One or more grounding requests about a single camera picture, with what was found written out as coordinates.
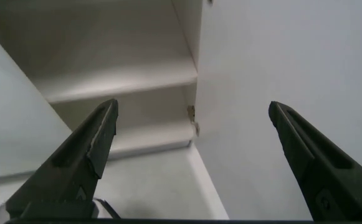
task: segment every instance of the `cabinet shelf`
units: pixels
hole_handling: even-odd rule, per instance
[[[196,82],[171,1],[44,4],[1,9],[0,43],[49,103]]]
[[[71,130],[109,96],[52,105]],[[110,157],[186,147],[194,136],[182,87],[132,93],[118,100],[117,135]]]

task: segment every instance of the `cabinet door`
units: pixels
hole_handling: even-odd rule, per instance
[[[70,129],[0,46],[0,177],[36,170]]]
[[[229,218],[311,219],[272,100],[362,165],[362,1],[203,1],[198,71],[196,146]]]

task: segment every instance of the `cabinet side panel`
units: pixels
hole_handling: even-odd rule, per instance
[[[199,61],[202,0],[173,0],[173,5],[194,63],[197,65]]]

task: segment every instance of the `white surface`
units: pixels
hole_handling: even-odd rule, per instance
[[[81,100],[53,105],[63,121],[76,127],[110,97]],[[116,96],[118,100],[117,135],[111,151],[118,156],[146,149],[187,145],[194,130],[187,114],[182,88]]]
[[[0,183],[0,204],[24,180]],[[95,197],[122,218],[228,219],[194,145],[108,161]]]
[[[172,2],[194,63],[197,65],[199,63],[202,0],[172,0]]]
[[[296,109],[362,165],[362,1],[204,1],[196,145],[231,219],[311,219],[269,120]]]
[[[50,103],[196,82],[171,1],[25,2],[0,10],[0,43]]]
[[[0,176],[37,169],[70,133],[0,46]]]

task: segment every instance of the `metal hinge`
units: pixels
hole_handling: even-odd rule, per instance
[[[196,135],[199,136],[199,134],[200,134],[200,126],[199,126],[199,123],[197,123],[197,122],[194,120],[195,110],[194,110],[194,106],[193,106],[193,105],[188,106],[188,116],[189,116],[189,119],[191,120],[192,125],[194,126],[194,128],[195,128],[195,130],[196,130]]]

